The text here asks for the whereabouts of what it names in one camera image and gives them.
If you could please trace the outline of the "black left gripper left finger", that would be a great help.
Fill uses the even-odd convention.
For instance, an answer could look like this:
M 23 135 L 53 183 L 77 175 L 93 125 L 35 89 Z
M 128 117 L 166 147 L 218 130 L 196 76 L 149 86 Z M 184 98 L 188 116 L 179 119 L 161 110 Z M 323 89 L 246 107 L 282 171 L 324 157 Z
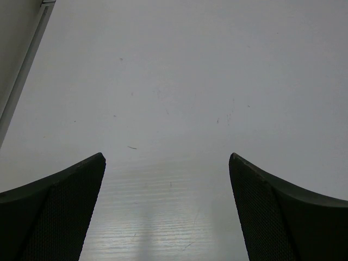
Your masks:
M 101 188 L 97 153 L 1 193 L 1 260 L 78 260 Z

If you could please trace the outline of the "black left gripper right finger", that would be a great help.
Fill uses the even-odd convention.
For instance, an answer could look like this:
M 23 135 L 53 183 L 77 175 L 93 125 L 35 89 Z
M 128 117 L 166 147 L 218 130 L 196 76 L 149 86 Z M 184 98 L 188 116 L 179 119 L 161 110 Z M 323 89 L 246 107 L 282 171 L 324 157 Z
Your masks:
M 249 260 L 347 260 L 347 201 L 232 153 L 229 175 Z

